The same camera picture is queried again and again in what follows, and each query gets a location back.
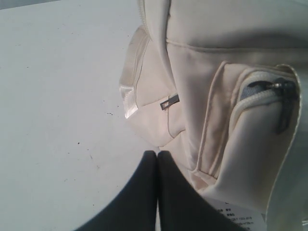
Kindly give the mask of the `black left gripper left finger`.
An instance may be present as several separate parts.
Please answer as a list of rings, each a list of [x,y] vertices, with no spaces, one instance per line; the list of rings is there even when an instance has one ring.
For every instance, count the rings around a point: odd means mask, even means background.
[[[157,210],[157,156],[145,151],[120,193],[78,231],[154,231]]]

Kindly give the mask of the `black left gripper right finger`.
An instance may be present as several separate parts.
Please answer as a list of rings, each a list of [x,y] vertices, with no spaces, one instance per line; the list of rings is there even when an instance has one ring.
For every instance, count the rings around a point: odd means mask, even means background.
[[[188,183],[170,152],[157,155],[162,231],[237,231],[238,225],[206,202]]]

